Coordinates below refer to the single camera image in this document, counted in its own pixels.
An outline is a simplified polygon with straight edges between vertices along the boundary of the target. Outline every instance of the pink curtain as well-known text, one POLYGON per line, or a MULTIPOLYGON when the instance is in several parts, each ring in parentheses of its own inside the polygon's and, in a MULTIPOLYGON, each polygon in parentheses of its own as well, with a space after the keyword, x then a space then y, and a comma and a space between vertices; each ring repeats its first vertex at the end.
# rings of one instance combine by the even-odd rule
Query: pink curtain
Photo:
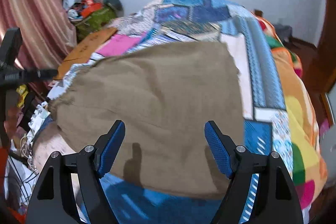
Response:
POLYGON ((0 0, 0 36, 18 26, 23 44, 18 60, 24 68, 57 68, 76 46, 76 30, 63 0, 0 0))

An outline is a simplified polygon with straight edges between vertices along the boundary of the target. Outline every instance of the red package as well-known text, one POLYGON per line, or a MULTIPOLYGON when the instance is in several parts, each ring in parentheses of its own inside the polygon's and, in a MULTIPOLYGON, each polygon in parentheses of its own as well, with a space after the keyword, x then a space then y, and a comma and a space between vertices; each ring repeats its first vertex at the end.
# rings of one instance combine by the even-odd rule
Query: red package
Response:
POLYGON ((88 5, 88 6, 91 6, 95 3, 94 0, 85 0, 85 3, 88 5))

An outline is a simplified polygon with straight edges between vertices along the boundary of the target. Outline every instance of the pink paper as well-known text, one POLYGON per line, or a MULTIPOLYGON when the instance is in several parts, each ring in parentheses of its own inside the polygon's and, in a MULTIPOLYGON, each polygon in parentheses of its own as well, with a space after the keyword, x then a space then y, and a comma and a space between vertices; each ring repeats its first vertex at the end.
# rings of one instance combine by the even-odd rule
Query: pink paper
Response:
POLYGON ((129 48, 140 42, 142 37, 128 37, 127 35, 116 34, 111 37, 96 53, 105 57, 122 55, 129 48))

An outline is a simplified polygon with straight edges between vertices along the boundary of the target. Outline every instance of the cardboard box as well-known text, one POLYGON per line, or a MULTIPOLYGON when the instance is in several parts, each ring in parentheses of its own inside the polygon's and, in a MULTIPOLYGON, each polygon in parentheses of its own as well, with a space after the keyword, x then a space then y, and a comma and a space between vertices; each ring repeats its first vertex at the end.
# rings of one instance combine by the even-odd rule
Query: cardboard box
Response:
POLYGON ((75 47, 58 67, 58 75, 54 80, 63 79, 73 64, 84 64, 91 54, 103 43, 105 43, 112 35, 117 32, 117 28, 107 28, 89 34, 85 39, 75 47))

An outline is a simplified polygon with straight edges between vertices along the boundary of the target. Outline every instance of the blue gripper pad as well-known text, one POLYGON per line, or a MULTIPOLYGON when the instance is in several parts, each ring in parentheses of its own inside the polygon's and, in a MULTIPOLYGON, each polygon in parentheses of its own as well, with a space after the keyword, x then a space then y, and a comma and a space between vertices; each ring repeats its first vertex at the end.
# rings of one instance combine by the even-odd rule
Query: blue gripper pad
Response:
POLYGON ((221 173, 225 174, 227 178, 231 179, 233 170, 228 152, 225 150, 223 144, 218 138, 214 128, 210 122, 207 122, 204 127, 204 135, 211 149, 212 155, 215 158, 218 169, 221 173))
POLYGON ((117 156, 119 148, 124 140, 124 137, 125 137, 125 124, 122 121, 120 121, 117 129, 114 131, 105 149, 101 153, 100 167, 97 171, 100 178, 102 178, 106 173, 108 173, 111 170, 111 167, 117 156))

